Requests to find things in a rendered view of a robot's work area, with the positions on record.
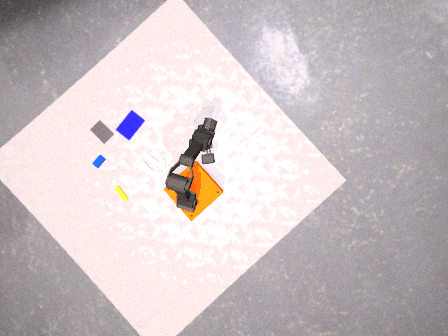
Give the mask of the blue flat rectangular block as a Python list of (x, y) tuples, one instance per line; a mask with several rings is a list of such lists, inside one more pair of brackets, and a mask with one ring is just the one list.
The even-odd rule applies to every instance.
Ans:
[(144, 124), (144, 122), (145, 120), (143, 118), (131, 110), (117, 127), (116, 131), (129, 141)]

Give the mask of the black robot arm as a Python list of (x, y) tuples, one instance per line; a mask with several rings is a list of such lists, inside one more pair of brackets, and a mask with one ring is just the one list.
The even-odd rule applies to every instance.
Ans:
[[(190, 191), (194, 179), (192, 168), (200, 152), (205, 152), (211, 146), (217, 122), (212, 118), (205, 117), (202, 128), (197, 128), (194, 131), (192, 139), (189, 139), (189, 147), (168, 172), (165, 184), (167, 189), (175, 191), (178, 195), (176, 196), (177, 208), (194, 213), (196, 205), (199, 203), (196, 199), (197, 194)], [(180, 165), (190, 167), (191, 178), (173, 173)]]

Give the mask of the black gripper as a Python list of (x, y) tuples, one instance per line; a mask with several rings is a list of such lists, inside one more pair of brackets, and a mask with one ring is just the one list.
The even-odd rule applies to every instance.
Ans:
[[(202, 128), (202, 125), (198, 125), (198, 128)], [(201, 160), (202, 160), (202, 164), (212, 164), (215, 163), (215, 157), (214, 157), (214, 153), (211, 153), (211, 148), (213, 148), (213, 145), (211, 143), (211, 146), (209, 148), (206, 149), (206, 154), (203, 154), (201, 156)], [(209, 150), (209, 153), (208, 153)]]

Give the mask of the small blue flat block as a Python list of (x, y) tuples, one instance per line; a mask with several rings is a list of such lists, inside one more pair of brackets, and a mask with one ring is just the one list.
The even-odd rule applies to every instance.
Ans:
[(93, 165), (99, 168), (105, 160), (106, 159), (103, 156), (99, 155), (98, 158), (93, 162)]

